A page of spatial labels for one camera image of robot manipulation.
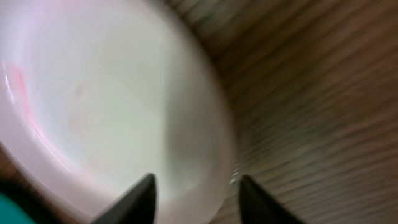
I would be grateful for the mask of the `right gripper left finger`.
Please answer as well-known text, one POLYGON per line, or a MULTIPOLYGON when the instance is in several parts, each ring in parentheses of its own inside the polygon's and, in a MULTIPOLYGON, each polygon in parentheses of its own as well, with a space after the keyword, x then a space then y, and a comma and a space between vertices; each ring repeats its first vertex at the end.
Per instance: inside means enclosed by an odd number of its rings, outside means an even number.
POLYGON ((147 174, 92 224, 154 224, 156 210, 156 178, 147 174))

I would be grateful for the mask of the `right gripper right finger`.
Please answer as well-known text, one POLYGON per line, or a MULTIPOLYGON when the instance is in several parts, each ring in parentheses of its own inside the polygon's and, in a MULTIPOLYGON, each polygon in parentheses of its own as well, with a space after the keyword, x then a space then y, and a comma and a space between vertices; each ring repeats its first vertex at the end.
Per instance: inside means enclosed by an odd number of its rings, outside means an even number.
POLYGON ((248 175, 239 181, 238 202, 242 224, 303 224, 248 175))

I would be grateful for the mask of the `white plastic plate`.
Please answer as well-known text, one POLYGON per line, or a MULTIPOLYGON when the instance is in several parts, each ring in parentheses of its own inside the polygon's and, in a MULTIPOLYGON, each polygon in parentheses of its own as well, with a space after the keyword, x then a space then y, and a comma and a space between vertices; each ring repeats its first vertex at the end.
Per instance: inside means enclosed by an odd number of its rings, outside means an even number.
POLYGON ((157 1, 2 1, 1 144, 93 221, 148 173, 157 223, 209 223, 236 134, 204 51, 157 1))

